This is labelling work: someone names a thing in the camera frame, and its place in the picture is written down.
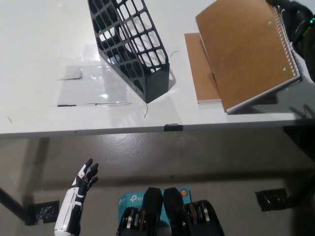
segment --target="transparent plastic sheet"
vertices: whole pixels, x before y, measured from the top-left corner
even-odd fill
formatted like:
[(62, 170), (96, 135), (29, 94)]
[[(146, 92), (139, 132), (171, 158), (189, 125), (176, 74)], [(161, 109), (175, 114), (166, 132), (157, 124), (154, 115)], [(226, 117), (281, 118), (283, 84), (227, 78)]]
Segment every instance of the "transparent plastic sheet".
[(140, 97), (104, 60), (62, 59), (58, 107), (132, 105)]

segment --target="concrete floor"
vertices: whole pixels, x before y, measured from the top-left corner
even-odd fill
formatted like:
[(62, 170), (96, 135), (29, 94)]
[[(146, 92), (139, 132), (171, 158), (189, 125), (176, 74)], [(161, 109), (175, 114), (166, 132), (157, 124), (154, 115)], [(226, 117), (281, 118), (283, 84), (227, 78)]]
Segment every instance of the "concrete floor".
[[(27, 204), (63, 200), (81, 166), (99, 163), (82, 236), (114, 236), (117, 199), (128, 191), (188, 186), (209, 200), (227, 236), (315, 235), (312, 200), (295, 210), (261, 212), (255, 191), (294, 191), (313, 168), (281, 128), (118, 134), (0, 141), (0, 187)], [(24, 226), (0, 206), (4, 236), (52, 236), (54, 224)]]

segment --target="spiral binding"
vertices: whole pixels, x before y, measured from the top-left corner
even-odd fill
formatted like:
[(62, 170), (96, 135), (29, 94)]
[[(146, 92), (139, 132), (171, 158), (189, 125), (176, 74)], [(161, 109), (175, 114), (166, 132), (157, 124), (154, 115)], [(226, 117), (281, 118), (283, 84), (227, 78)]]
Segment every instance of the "spiral binding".
[(294, 77), (299, 77), (300, 76), (300, 72), (298, 69), (298, 66), (295, 62), (294, 56), (293, 56), (293, 47), (290, 44), (290, 41), (287, 37), (287, 33), (284, 27), (284, 22), (282, 20), (281, 14), (278, 12), (278, 10), (274, 7), (273, 8), (273, 12), (274, 12), (274, 16), (275, 16), (275, 20), (276, 20), (276, 24), (277, 24), (277, 29), (279, 32), (279, 36), (281, 39), (281, 43), (282, 46), (284, 48), (285, 54), (286, 54), (286, 58), (289, 62), (290, 65), (290, 69), (292, 70), (292, 74)]

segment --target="robotic hand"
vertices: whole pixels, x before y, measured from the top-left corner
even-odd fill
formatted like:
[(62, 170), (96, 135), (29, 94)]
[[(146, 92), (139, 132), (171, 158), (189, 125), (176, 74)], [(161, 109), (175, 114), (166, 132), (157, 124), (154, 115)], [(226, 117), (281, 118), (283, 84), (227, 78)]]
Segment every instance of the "robotic hand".
[(98, 164), (90, 169), (93, 160), (90, 159), (79, 171), (70, 189), (68, 189), (61, 206), (55, 225), (55, 236), (78, 236), (80, 234), (80, 220), (83, 203), (88, 190), (98, 177)]
[(315, 15), (306, 6), (290, 0), (266, 0), (278, 8), (285, 30), (295, 52), (307, 66), (315, 82)]

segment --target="black object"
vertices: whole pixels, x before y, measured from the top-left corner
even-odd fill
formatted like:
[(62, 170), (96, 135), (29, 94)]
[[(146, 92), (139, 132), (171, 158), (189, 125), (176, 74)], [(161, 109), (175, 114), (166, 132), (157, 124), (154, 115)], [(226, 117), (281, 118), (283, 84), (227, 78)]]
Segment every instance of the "black object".
[(173, 236), (224, 236), (216, 212), (208, 201), (184, 205), (176, 188), (165, 189), (163, 201)]
[(304, 5), (289, 0), (266, 0), (277, 6), (292, 46), (306, 63), (315, 82), (315, 15)]
[(149, 188), (140, 208), (128, 207), (121, 218), (116, 236), (156, 236), (163, 205), (159, 188)]
[(88, 0), (100, 55), (147, 103), (168, 92), (168, 56), (143, 0)]
[(59, 214), (59, 201), (32, 204), (29, 205), (26, 210), (2, 189), (0, 189), (0, 203), (26, 225), (35, 225), (40, 219), (42, 219), (44, 223), (56, 222)]
[(184, 126), (181, 124), (166, 124), (164, 126), (164, 132), (183, 131)]
[(315, 187), (315, 170), (291, 196), (288, 196), (285, 189), (270, 189), (256, 192), (258, 204), (262, 211), (283, 210), (296, 207), (307, 197), (311, 197)]
[(314, 125), (285, 126), (283, 131), (311, 160), (315, 161)]
[(283, 210), (287, 208), (287, 193), (285, 188), (270, 189), (255, 192), (261, 211)]
[(77, 105), (58, 105), (58, 107), (76, 107)]
[(31, 204), (28, 212), (35, 215), (35, 222), (42, 220), (44, 224), (57, 221), (59, 214), (59, 201)]

